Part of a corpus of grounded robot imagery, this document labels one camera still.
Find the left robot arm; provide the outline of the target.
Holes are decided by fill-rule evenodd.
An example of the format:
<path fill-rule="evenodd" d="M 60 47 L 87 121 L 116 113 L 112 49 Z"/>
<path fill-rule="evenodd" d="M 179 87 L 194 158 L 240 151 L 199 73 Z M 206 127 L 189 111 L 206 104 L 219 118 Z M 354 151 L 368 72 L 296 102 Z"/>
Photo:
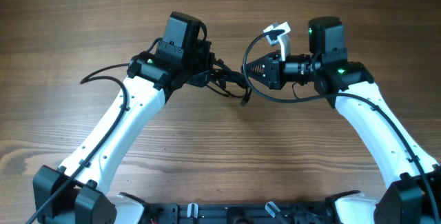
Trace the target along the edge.
<path fill-rule="evenodd" d="M 33 223 L 142 223 L 143 200 L 126 193 L 107 197 L 114 175 L 137 136 L 184 84 L 203 87 L 214 55 L 200 39 L 205 24 L 171 13 L 165 33 L 125 64 L 124 80 L 108 77 L 120 92 L 82 144 L 57 169 L 42 166 L 33 178 Z"/>

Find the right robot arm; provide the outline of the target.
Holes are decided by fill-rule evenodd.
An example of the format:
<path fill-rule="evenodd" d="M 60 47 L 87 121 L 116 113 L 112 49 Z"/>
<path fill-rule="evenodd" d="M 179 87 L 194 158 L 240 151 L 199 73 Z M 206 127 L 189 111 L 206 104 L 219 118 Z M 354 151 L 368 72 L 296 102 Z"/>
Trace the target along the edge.
<path fill-rule="evenodd" d="M 248 85 L 271 90 L 286 83 L 313 83 L 317 99 L 325 99 L 357 132 L 382 175 L 386 191 L 379 199 L 348 191 L 325 200 L 322 223 L 439 223 L 440 164 L 410 136 L 385 103 L 368 69 L 348 59 L 345 31 L 338 17 L 308 23 L 309 53 L 293 55 L 289 25 L 274 23 L 263 38 L 278 50 L 243 60 Z"/>

